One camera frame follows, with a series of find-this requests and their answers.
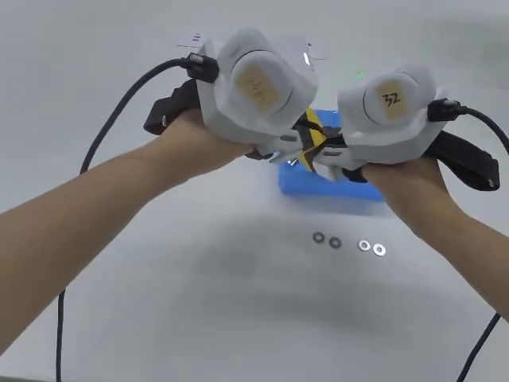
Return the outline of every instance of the white plastic housing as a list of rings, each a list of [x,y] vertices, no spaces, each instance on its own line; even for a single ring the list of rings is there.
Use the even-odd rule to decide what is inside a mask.
[[[367,162],[394,164],[421,157],[446,124],[427,121],[427,106],[440,98],[445,92],[436,88],[429,70],[410,65],[340,92],[348,148],[325,149],[315,161],[355,170]]]
[[[256,29],[199,51],[216,58],[214,84],[197,81],[205,124],[221,137],[264,146],[290,131],[312,103],[317,78],[305,46],[282,49]]]

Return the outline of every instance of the yellow sticker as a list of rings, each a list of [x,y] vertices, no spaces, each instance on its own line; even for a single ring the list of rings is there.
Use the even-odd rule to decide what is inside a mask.
[[[279,101],[279,93],[270,79],[256,66],[247,67],[237,78],[235,86],[250,100],[260,114]]]
[[[314,149],[315,147],[318,147],[323,142],[325,142],[325,135],[321,133],[321,131],[309,129],[309,133],[311,134],[311,139],[313,140],[313,147],[311,149]]]
[[[398,81],[381,84],[376,88],[387,119],[398,119],[407,112],[405,96]]]
[[[312,108],[308,107],[305,110],[305,115],[306,117],[308,117],[308,121],[313,122],[317,124],[319,127],[321,127],[320,119],[318,118],[317,113],[315,113],[315,111]]]

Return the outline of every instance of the blue box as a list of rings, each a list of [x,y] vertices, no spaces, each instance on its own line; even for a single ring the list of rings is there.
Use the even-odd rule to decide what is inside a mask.
[[[341,126],[341,116],[337,111],[315,110],[322,125]],[[369,183],[354,183],[348,180],[329,181],[316,173],[309,172],[301,163],[290,166],[279,165],[279,189],[285,195],[308,195],[328,197],[360,197],[383,201],[382,194]]]

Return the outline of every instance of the white tabletop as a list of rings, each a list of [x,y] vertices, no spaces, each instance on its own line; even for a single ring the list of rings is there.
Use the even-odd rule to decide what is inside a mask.
[[[0,209],[74,176],[124,91],[185,55],[175,43],[194,28],[252,25],[319,42],[328,55],[317,62],[319,108],[334,108],[359,71],[418,62],[504,127],[509,9],[482,6],[490,13],[465,0],[0,2]],[[151,139],[142,124],[152,102],[184,78],[174,70],[144,88],[96,161]],[[494,154],[503,183],[478,193],[445,171],[451,193],[509,233],[501,145],[466,117],[448,130]],[[455,380],[491,308],[384,204],[287,198],[276,176],[268,163],[240,159],[144,208],[68,288],[64,378]],[[344,246],[315,244],[315,231]],[[360,239],[383,243],[387,255],[358,251]],[[53,303],[0,358],[0,375],[51,380],[55,332]],[[508,344],[501,322],[470,381],[502,380]]]

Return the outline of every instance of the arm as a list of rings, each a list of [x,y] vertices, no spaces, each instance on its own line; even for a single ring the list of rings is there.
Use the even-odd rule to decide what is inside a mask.
[[[425,158],[396,166],[369,165],[363,173],[410,229],[509,321],[509,238],[460,210],[438,164]]]
[[[146,203],[249,150],[186,112],[148,145],[0,215],[0,355]]]

